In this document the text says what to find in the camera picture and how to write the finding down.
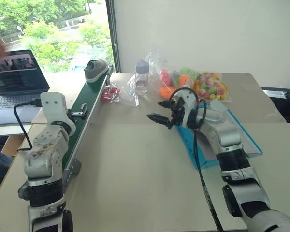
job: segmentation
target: plastic bottle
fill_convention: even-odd
[[[147,93],[149,64],[145,60],[136,63],[135,91],[138,95]]]

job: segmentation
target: laptop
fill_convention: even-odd
[[[0,124],[17,123],[13,107],[47,92],[49,85],[31,50],[9,52],[0,61]],[[17,108],[21,122],[31,122],[40,108]]]

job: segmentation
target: black cable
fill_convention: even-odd
[[[205,120],[205,116],[206,116],[206,109],[207,109],[207,106],[206,106],[206,102],[204,99],[201,99],[198,101],[198,103],[201,103],[203,102],[204,103],[204,113],[203,113],[203,116],[202,116],[202,119],[200,120],[199,122],[199,125],[198,125],[198,128],[200,128],[200,126],[203,124],[204,120]],[[199,171],[199,175],[200,175],[200,180],[201,180],[201,184],[202,184],[202,187],[203,187],[203,191],[204,191],[204,195],[205,195],[205,198],[206,198],[206,201],[207,201],[207,204],[208,204],[208,207],[209,207],[209,210],[212,214],[212,217],[213,217],[213,220],[216,224],[216,227],[217,227],[217,230],[219,232],[224,232],[223,228],[222,228],[222,225],[219,221],[219,218],[218,218],[218,215],[216,213],[216,210],[214,208],[214,205],[212,203],[212,199],[209,195],[209,192],[207,190],[207,187],[206,187],[206,183],[204,181],[204,178],[203,178],[203,175],[202,175],[202,171],[201,171],[201,166],[200,166],[200,161],[199,161],[199,153],[198,153],[198,142],[197,142],[197,131],[195,130],[194,131],[194,139],[193,139],[193,154],[194,154],[194,159],[195,159],[195,162],[197,164],[197,167],[198,167],[198,171]]]
[[[172,108],[172,98],[180,90],[189,90],[189,91],[191,91],[194,94],[194,97],[195,97],[197,103],[203,102],[203,104],[204,104],[204,113],[203,113],[203,116],[202,116],[202,118],[201,118],[201,120],[200,120],[200,122],[198,124],[198,129],[199,129],[201,127],[201,125],[203,124],[204,120],[205,120],[206,110],[207,110],[206,102],[205,102],[204,99],[200,99],[199,100],[198,95],[196,94],[196,92],[193,89],[188,88],[188,87],[182,87],[182,88],[178,88],[177,90],[175,90],[171,94],[171,96],[169,98],[169,105],[170,105],[171,108]],[[213,217],[213,220],[214,220],[214,222],[216,224],[217,230],[219,232],[224,232],[224,230],[222,228],[222,225],[221,225],[221,223],[219,221],[219,218],[217,216],[216,210],[215,210],[215,208],[213,206],[213,203],[212,203],[212,200],[210,198],[210,195],[209,195],[209,193],[207,191],[206,183],[205,183],[203,175],[202,175],[200,161],[199,161],[199,153],[198,153],[197,130],[194,130],[193,154],[194,154],[194,159],[195,159],[198,171],[199,171],[201,184],[202,184],[202,187],[203,187],[204,195],[205,195],[209,210],[210,210],[210,212],[212,214],[212,217]]]
[[[30,151],[32,149],[32,144],[30,142],[30,139],[29,139],[29,137],[27,135],[27,132],[26,132],[22,122],[20,121],[19,116],[18,116],[17,111],[16,111],[17,107],[23,106],[23,105],[31,105],[31,103],[30,102],[26,102],[26,103],[17,104],[17,105],[14,106],[13,110],[14,110],[15,117],[16,117],[16,119],[18,121],[18,124],[20,125],[20,128],[23,131],[23,133],[24,133],[24,135],[25,135],[25,137],[26,137],[26,139],[28,141],[28,144],[29,144],[30,148],[21,148],[21,149],[18,149],[17,151]]]

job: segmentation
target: laptop screen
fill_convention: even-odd
[[[48,83],[30,50],[9,52],[0,61],[0,94],[48,90]]]

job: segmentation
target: black usb cable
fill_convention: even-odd
[[[18,116],[18,113],[17,113],[17,110],[16,110],[17,107],[24,106],[24,105],[35,105],[36,107],[42,107],[42,103],[41,103],[41,99],[40,98],[34,98],[30,102],[20,103],[20,104],[17,104],[17,105],[14,106],[13,111],[14,111],[15,117],[16,117],[17,122],[20,125],[20,128],[23,131],[23,134],[25,135],[25,138],[27,139],[28,144],[29,144],[29,148],[21,148],[21,149],[18,149],[17,151],[30,151],[32,149],[32,143],[31,143],[31,141],[30,141],[30,139],[28,137],[28,134],[27,134],[24,126],[23,126],[23,123],[19,119],[19,116]]]

